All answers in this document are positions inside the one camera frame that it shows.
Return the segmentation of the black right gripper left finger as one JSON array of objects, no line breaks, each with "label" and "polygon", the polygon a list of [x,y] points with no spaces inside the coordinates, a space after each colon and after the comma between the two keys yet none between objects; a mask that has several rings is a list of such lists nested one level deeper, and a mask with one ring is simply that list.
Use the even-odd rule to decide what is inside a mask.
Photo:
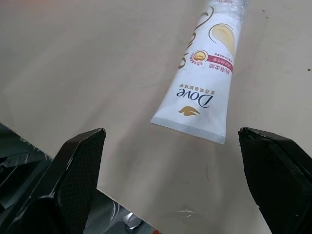
[{"label": "black right gripper left finger", "polygon": [[0,219],[2,234],[81,234],[97,188],[106,132],[66,141]]}]

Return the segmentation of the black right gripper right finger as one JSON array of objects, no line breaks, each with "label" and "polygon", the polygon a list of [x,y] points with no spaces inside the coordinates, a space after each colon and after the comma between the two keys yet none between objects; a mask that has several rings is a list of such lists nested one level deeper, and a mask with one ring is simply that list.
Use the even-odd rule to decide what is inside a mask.
[{"label": "black right gripper right finger", "polygon": [[258,129],[238,131],[251,195],[273,234],[312,232],[312,159],[293,140]]}]

